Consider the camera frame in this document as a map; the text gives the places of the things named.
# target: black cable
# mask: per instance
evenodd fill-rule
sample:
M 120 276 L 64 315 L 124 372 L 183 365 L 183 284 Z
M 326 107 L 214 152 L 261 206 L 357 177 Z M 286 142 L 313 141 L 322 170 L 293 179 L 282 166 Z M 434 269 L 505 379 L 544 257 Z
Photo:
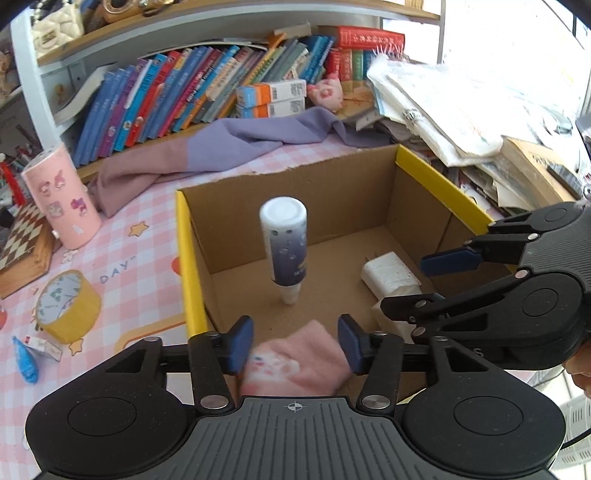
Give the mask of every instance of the black cable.
M 564 450 L 565 448 L 572 447 L 575 443 L 580 442 L 581 440 L 587 438 L 591 435 L 591 428 L 588 428 L 583 433 L 579 433 L 575 438 L 569 440 L 568 442 L 564 442 L 560 450 Z

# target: white bottle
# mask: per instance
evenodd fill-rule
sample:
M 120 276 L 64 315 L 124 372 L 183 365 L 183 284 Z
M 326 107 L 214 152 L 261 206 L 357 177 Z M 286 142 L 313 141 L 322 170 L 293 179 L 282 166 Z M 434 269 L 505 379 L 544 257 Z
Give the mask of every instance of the white bottle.
M 259 211 L 271 279 L 281 298 L 293 305 L 306 276 L 306 207 L 292 197 L 276 197 Z

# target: white power adapter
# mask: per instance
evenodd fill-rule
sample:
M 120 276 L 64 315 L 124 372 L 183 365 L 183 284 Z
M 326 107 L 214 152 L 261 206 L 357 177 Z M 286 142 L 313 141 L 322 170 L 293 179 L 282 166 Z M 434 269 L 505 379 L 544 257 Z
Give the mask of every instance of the white power adapter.
M 367 262 L 361 271 L 361 279 L 378 300 L 390 296 L 399 287 L 421 285 L 418 278 L 394 252 Z
M 371 313 L 380 329 L 402 337 L 405 343 L 412 343 L 414 326 L 407 322 L 393 322 L 383 314 L 379 304 L 384 297 L 421 294 L 418 278 L 394 252 L 389 252 L 367 262 L 361 271 L 361 279 L 379 300 L 371 308 Z

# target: handbag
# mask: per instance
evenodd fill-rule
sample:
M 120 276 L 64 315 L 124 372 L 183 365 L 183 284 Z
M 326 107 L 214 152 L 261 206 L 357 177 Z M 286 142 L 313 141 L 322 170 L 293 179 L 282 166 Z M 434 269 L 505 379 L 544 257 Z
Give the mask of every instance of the handbag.
M 40 20 L 41 10 L 35 9 L 33 15 L 33 45 L 37 58 L 42 57 L 66 43 L 84 35 L 82 14 L 77 0 L 70 3 L 62 0 L 62 7 Z

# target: barcode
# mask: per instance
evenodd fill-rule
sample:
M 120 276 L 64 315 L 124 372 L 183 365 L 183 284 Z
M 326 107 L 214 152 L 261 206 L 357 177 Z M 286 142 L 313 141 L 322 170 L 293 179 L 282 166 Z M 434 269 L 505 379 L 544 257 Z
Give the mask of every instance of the barcode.
M 304 102 L 302 102 L 301 100 L 292 100 L 290 102 L 290 110 L 293 113 L 300 113 L 301 111 L 303 111 L 303 106 Z
M 304 85 L 302 83 L 292 83 L 291 95 L 294 97 L 301 97 L 304 95 Z

